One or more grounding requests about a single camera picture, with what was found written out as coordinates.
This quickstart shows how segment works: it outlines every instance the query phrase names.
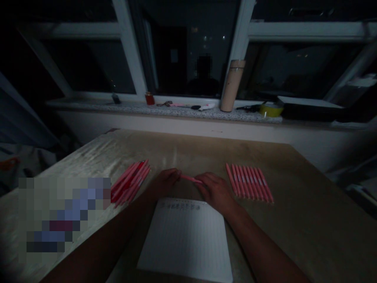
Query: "tan tube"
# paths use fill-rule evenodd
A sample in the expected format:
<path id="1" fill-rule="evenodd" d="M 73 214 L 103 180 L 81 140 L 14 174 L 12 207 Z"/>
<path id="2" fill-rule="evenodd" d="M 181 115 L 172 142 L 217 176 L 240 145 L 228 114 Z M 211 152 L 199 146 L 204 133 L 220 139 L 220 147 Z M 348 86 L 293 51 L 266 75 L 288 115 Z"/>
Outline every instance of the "tan tube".
<path id="1" fill-rule="evenodd" d="M 243 68 L 245 67 L 245 60 L 232 60 L 229 67 L 227 84 L 223 99 L 221 101 L 220 109 L 225 112 L 232 112 L 234 101 L 236 100 L 238 87 L 241 82 Z"/>

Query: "notebook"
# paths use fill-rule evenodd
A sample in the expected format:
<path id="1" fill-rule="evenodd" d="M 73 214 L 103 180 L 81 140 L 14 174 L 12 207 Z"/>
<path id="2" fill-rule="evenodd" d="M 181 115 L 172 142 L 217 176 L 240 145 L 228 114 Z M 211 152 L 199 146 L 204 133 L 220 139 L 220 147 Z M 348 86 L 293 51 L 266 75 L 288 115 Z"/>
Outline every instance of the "notebook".
<path id="1" fill-rule="evenodd" d="M 223 216 L 206 202 L 161 198 L 137 268 L 231 283 Z"/>

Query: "beige tablecloth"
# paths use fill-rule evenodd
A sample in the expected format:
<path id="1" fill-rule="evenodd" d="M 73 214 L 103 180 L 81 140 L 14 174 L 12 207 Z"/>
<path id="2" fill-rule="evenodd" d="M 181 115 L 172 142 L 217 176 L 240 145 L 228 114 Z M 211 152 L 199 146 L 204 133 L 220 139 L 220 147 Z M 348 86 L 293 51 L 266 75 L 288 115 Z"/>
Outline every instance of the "beige tablecloth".
<path id="1" fill-rule="evenodd" d="M 147 158 L 152 170 L 138 195 L 166 168 L 177 167 L 190 176 L 212 171 L 228 179 L 226 162 L 260 167 L 275 205 L 238 202 L 312 282 L 372 282 L 377 278 L 377 223 L 289 145 L 118 130 L 101 135 L 39 177 L 111 177 L 114 183 L 132 162 Z M 169 196 L 201 199 L 192 183 L 185 180 Z M 111 205 L 56 263 L 20 265 L 18 189 L 14 190 L 0 199 L 2 252 L 7 270 L 20 281 L 39 281 L 121 209 Z M 152 215 L 153 208 L 149 208 L 109 281 L 198 281 L 136 270 Z M 234 282 L 253 281 L 228 225 L 226 230 Z"/>

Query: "yellow tape roll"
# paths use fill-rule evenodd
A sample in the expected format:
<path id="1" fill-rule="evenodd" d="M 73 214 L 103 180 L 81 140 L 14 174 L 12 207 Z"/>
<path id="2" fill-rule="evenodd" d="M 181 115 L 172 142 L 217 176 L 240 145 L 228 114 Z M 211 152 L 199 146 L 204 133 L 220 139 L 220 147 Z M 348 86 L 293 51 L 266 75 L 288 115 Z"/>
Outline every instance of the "yellow tape roll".
<path id="1" fill-rule="evenodd" d="M 259 113 L 267 117 L 279 117 L 284 108 L 275 104 L 262 104 Z"/>

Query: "person's left hand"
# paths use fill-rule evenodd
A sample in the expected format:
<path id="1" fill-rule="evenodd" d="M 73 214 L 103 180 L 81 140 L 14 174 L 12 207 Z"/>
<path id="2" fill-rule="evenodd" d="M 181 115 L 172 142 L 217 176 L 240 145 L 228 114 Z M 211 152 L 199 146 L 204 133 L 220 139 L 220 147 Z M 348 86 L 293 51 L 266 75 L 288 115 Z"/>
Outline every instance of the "person's left hand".
<path id="1" fill-rule="evenodd" d="M 150 201 L 157 201 L 159 198 L 166 196 L 180 176 L 181 171 L 176 168 L 161 171 L 149 184 L 143 195 Z"/>

